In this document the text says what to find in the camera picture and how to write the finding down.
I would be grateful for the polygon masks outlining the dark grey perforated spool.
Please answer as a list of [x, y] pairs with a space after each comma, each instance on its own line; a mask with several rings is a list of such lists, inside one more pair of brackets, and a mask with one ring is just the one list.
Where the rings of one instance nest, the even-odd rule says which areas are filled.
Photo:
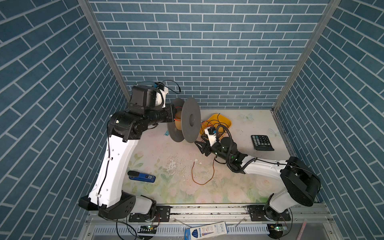
[[167, 123], [169, 136], [174, 142], [180, 143], [186, 140], [194, 143], [200, 135], [201, 111], [198, 102], [194, 98], [172, 100], [175, 107], [174, 121]]

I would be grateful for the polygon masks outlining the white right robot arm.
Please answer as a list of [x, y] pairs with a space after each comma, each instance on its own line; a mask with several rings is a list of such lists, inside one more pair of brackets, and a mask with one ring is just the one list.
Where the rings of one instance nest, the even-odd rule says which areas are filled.
[[252, 157], [239, 152], [237, 144], [230, 137], [220, 142], [195, 141], [195, 145], [205, 156], [214, 154], [225, 160], [225, 165], [233, 173], [269, 177], [284, 185], [282, 190], [269, 196], [263, 207], [263, 214], [270, 221], [278, 220], [291, 207], [313, 206], [320, 191], [320, 178], [297, 157], [290, 157], [286, 161]]

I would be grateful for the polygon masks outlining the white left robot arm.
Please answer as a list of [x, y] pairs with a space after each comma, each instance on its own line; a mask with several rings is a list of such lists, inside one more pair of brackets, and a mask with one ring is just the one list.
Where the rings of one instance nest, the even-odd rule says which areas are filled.
[[159, 123], [174, 121], [176, 108], [166, 104], [169, 88], [161, 82], [154, 86], [137, 85], [126, 110], [115, 112], [107, 125], [107, 146], [96, 183], [91, 192], [79, 199], [79, 206], [98, 211], [107, 220], [119, 220], [138, 214], [145, 220], [156, 215], [156, 201], [122, 190], [130, 158], [142, 133]]

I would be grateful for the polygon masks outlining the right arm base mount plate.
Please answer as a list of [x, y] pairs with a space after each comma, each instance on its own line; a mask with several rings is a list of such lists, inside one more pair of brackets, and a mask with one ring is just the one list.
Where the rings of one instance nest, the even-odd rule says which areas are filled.
[[267, 210], [265, 210], [262, 205], [249, 205], [246, 207], [246, 210], [249, 213], [252, 222], [288, 222], [292, 220], [292, 215], [289, 210], [278, 213], [272, 208], [267, 208]]

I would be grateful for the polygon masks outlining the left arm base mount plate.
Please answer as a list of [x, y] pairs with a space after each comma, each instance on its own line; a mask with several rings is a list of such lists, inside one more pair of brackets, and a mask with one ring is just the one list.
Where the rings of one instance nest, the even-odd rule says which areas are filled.
[[171, 214], [171, 206], [155, 206], [151, 207], [148, 214], [130, 214], [129, 222], [131, 223], [152, 223], [152, 222], [169, 222]]

